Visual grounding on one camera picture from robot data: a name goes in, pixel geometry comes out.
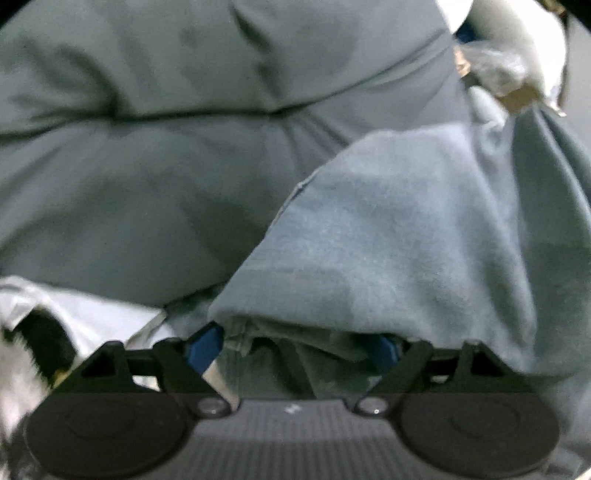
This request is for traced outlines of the blue denim jeans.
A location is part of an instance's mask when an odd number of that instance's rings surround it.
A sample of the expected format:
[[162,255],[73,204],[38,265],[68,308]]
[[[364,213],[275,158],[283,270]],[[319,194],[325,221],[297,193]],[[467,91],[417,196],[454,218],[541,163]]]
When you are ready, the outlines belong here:
[[234,396],[360,395],[361,342],[488,345],[547,395],[590,387],[590,153],[534,106],[503,126],[370,134],[297,186],[228,282],[169,309],[225,338]]

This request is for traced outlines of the white cartoon print bedsheet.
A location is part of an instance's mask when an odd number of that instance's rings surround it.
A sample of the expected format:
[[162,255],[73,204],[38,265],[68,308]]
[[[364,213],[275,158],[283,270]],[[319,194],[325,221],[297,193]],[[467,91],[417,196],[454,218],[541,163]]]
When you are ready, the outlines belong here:
[[84,359],[110,340],[137,350],[169,337],[186,339],[205,325],[216,294],[197,293],[157,308],[9,276],[1,279],[1,325],[13,329],[26,315],[45,313],[64,327],[77,358]]

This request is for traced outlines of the dark grey-green quilt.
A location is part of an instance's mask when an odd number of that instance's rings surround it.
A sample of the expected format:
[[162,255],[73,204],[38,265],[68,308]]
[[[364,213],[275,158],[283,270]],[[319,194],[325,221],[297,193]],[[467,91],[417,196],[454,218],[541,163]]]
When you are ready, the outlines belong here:
[[349,144],[468,118],[433,1],[31,1],[1,29],[1,272],[164,305]]

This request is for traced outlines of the white plastic bag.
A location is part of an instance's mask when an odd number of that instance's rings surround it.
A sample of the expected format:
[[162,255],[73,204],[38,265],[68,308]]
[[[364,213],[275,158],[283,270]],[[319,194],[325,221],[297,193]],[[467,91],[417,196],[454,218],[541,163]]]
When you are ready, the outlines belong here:
[[471,72],[503,98],[526,85],[560,113],[567,32],[554,1],[439,1]]

